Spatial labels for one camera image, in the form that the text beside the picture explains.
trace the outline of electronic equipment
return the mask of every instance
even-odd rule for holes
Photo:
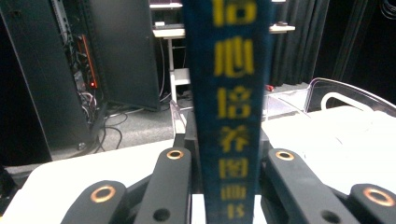
[[[21,80],[8,84],[24,89],[23,105],[31,106],[24,110],[29,116],[13,115],[25,122],[8,123],[2,129],[15,133],[8,137],[11,145],[2,145],[2,156],[7,155],[3,165],[51,161],[53,150],[88,147],[97,140],[106,102],[90,60],[86,33],[77,31],[84,20],[77,13],[70,25],[70,18],[64,14],[67,9],[61,1],[0,3],[6,27],[3,32],[12,43],[8,57],[18,60],[17,66],[9,66],[2,73],[9,70],[21,76]],[[7,104],[15,107],[18,101]]]

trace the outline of floor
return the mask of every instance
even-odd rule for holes
[[[306,89],[308,84],[286,85],[276,87],[272,92],[279,93],[283,91],[294,91]],[[178,100],[180,107],[192,106],[190,97]],[[106,120],[106,136],[102,143],[102,148],[96,146],[88,153],[102,153],[104,151],[115,150],[118,148],[133,147],[147,143],[159,142],[162,140],[172,139],[174,136],[171,111],[169,105],[164,105],[163,110],[159,112],[150,112],[143,109],[130,111],[117,116],[109,116]],[[99,139],[102,141],[104,131],[99,133]],[[75,157],[81,155],[75,147],[62,150],[52,151],[51,155],[54,161]],[[18,174],[34,170],[39,164],[28,165],[23,167],[7,168],[9,172]]]
[[[271,93],[278,93],[283,91],[294,91],[305,89],[308,84],[302,83],[299,85],[286,85],[276,87]],[[177,101],[180,107],[189,107],[192,105],[191,100]],[[161,112],[149,112],[141,110],[134,113],[127,114],[127,120],[122,124],[113,127],[120,129],[122,132],[122,141],[120,148],[133,147],[146,143],[158,142],[162,140],[173,138],[173,127],[170,109]],[[125,119],[124,115],[119,115],[108,119],[106,126],[117,124]],[[113,150],[116,148],[120,140],[120,134],[115,130],[106,130],[106,139],[103,143],[105,150]]]

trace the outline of desk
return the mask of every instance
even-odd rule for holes
[[[391,116],[396,113],[391,111],[396,107],[384,107],[384,102],[374,95],[364,98],[371,94],[366,91],[346,91],[350,86],[329,81],[313,83],[305,90],[265,96],[262,129],[271,146],[296,152],[324,184],[345,194],[362,183],[396,192],[396,182],[391,177],[396,171],[396,116]],[[321,95],[326,92],[323,90],[337,100],[344,99],[346,105],[308,110],[310,104],[305,102],[326,105],[329,98]],[[347,100],[332,91],[359,101]]]
[[[152,173],[160,153],[173,142],[171,139],[43,164],[31,173],[0,223],[60,223],[85,188],[101,180],[131,186]],[[260,200],[261,196],[256,196],[254,224],[265,223]],[[204,208],[204,196],[192,195],[191,224],[205,223]]]
[[[190,84],[190,75],[188,68],[175,69],[172,40],[184,38],[185,31],[184,29],[172,29],[172,30],[153,30],[152,32],[154,33],[155,37],[163,38],[168,41],[169,74],[171,80],[172,100],[176,102],[177,101],[176,86]]]

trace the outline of white table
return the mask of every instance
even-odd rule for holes
[[[175,69],[173,58],[173,39],[181,39],[185,37],[184,29],[171,29],[171,30],[153,30],[155,37],[163,38],[168,41],[168,54],[169,54],[169,74],[171,80],[172,100],[177,101],[176,86],[190,84],[190,75],[188,68]]]
[[[85,188],[101,180],[131,186],[152,173],[160,153],[173,142],[166,140],[43,164],[15,195],[0,223],[60,223]],[[260,200],[261,196],[256,196],[255,224],[265,223]],[[192,195],[191,212],[192,224],[205,223],[202,194]]]
[[[396,119],[353,106],[270,119],[262,124],[271,145],[299,154],[326,185],[349,194],[356,184],[396,192]]]

